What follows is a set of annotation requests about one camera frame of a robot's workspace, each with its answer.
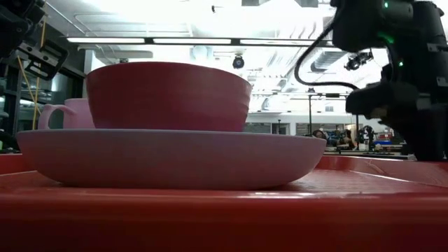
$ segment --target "mug handle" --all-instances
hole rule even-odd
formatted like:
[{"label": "mug handle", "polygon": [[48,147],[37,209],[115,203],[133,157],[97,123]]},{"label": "mug handle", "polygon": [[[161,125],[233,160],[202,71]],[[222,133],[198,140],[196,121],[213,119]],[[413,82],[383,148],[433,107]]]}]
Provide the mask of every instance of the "mug handle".
[{"label": "mug handle", "polygon": [[62,110],[64,113],[68,113],[71,115],[76,114],[76,112],[65,105],[52,105],[52,104],[45,104],[42,110],[42,114],[39,117],[39,122],[37,125],[38,130],[49,130],[48,122],[50,121],[50,116],[53,112],[55,112],[57,109]]}]

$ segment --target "pink plate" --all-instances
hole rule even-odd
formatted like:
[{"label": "pink plate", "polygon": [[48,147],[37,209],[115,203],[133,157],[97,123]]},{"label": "pink plate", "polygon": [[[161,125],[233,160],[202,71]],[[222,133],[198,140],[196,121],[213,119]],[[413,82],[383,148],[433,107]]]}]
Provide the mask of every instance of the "pink plate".
[{"label": "pink plate", "polygon": [[68,186],[251,190],[308,174],[326,142],[303,136],[150,129],[20,132],[25,160]]}]

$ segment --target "yellow cable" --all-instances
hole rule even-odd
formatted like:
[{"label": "yellow cable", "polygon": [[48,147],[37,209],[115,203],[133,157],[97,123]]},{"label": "yellow cable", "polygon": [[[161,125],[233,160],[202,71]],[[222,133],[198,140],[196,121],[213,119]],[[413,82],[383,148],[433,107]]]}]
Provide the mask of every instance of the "yellow cable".
[{"label": "yellow cable", "polygon": [[[43,46],[43,40],[45,38],[45,28],[47,25],[47,0],[45,0],[44,3],[44,8],[45,8],[45,15],[43,16],[43,25],[42,25],[42,36],[41,36],[41,48]],[[35,96],[35,102],[34,102],[34,116],[33,116],[33,130],[36,129],[36,119],[37,119],[37,111],[39,110],[39,108],[37,107],[37,98],[38,98],[38,91],[39,91],[39,82],[40,82],[40,78],[37,77],[36,80],[36,96]]]},{"label": "yellow cable", "polygon": [[23,69],[22,60],[20,59],[19,56],[17,56],[17,60],[19,61],[20,71],[22,72],[23,78],[25,79],[25,83],[27,84],[29,95],[31,96],[31,99],[33,100],[33,102],[36,104],[37,101],[35,100],[33,92],[31,91],[31,86],[29,85],[28,77],[25,74],[25,70]]}]

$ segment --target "red bowl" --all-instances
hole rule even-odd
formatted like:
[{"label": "red bowl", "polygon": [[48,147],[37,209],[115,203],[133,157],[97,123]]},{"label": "red bowl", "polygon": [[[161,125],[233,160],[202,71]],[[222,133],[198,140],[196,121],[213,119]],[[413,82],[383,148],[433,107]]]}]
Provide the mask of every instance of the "red bowl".
[{"label": "red bowl", "polygon": [[240,132],[251,85],[219,69],[172,62],[105,66],[87,75],[96,128]]}]

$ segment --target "red tray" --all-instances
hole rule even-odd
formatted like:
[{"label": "red tray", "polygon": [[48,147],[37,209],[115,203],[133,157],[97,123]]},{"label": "red tray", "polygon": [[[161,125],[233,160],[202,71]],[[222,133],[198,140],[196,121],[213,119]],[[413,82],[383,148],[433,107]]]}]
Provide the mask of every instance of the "red tray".
[{"label": "red tray", "polygon": [[21,155],[0,155],[2,170],[0,251],[448,249],[441,163],[323,157],[250,192],[66,188]]}]

